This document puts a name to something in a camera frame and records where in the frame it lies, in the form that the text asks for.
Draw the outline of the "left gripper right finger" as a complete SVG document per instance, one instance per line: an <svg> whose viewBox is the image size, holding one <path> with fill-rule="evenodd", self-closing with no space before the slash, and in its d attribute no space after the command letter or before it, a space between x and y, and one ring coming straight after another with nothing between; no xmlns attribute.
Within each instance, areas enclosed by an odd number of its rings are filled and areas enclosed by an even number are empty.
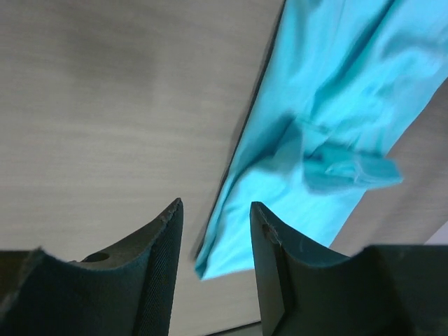
<svg viewBox="0 0 448 336"><path fill-rule="evenodd" d="M370 245L348 257L250 211L264 335L446 335L447 247Z"/></svg>

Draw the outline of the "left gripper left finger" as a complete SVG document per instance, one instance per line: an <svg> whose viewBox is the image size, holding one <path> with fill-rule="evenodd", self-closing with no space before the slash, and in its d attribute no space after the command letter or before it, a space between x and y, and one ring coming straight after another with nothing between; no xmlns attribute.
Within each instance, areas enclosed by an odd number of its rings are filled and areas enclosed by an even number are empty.
<svg viewBox="0 0 448 336"><path fill-rule="evenodd" d="M2 335L167 335L183 231L175 199L150 223L81 261L1 252Z"/></svg>

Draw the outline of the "turquoise t shirt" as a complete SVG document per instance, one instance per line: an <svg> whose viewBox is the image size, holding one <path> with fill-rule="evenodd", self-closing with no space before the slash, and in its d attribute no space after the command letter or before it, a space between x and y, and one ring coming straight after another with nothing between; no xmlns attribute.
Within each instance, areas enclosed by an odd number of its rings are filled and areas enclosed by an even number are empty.
<svg viewBox="0 0 448 336"><path fill-rule="evenodd" d="M331 245L366 191L402 181L388 152L446 78L446 1L286 1L198 277L253 268L253 202Z"/></svg>

